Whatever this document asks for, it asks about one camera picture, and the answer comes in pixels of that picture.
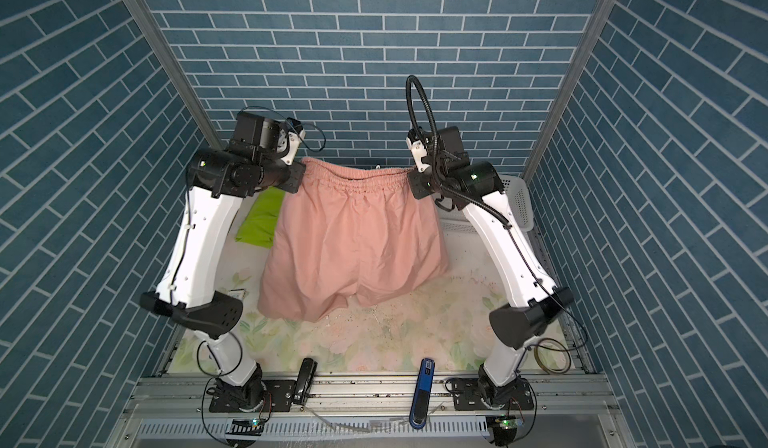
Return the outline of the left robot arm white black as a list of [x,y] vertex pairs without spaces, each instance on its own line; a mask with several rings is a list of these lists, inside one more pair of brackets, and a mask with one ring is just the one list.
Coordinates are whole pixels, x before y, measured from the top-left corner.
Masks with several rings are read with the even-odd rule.
[[185,171],[184,213],[169,266],[139,301],[143,309],[193,331],[217,365],[215,378],[248,405],[260,399],[261,371],[233,332],[243,303],[216,290],[216,269],[245,198],[269,187],[297,192],[305,167],[295,162],[295,154],[293,148],[199,150]]

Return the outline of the lime green shorts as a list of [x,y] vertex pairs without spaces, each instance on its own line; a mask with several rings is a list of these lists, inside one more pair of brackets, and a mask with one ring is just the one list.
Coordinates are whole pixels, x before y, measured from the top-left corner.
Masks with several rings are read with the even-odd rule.
[[237,242],[271,248],[286,193],[275,187],[267,188],[256,198],[235,235]]

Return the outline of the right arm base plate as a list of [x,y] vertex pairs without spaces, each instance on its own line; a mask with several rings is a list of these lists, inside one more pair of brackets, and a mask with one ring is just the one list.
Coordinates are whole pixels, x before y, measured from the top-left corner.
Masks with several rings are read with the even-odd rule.
[[519,377],[502,387],[486,378],[448,378],[444,386],[456,411],[532,410],[535,402],[528,381]]

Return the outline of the pink shorts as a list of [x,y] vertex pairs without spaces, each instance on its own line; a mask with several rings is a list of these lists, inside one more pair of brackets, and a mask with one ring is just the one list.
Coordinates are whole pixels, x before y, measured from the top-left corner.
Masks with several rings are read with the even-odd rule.
[[442,276],[449,256],[434,203],[406,168],[357,169],[306,157],[285,196],[261,278],[259,312],[317,322],[349,298],[370,307]]

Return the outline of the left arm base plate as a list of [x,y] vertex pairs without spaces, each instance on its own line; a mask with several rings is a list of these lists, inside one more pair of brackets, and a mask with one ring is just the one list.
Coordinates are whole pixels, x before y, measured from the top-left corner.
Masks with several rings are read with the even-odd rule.
[[211,413],[288,412],[296,382],[289,379],[260,380],[246,387],[230,387],[215,380],[206,389]]

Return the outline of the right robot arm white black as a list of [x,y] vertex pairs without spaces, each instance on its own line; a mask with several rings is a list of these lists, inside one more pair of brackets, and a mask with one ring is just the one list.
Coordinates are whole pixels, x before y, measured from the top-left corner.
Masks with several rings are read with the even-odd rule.
[[500,405],[518,386],[527,353],[566,311],[573,294],[557,287],[538,261],[515,223],[503,182],[490,163],[455,168],[442,178],[431,169],[414,168],[408,172],[408,182],[417,199],[433,194],[449,199],[480,235],[500,274],[507,303],[489,314],[496,342],[478,372],[484,402]]

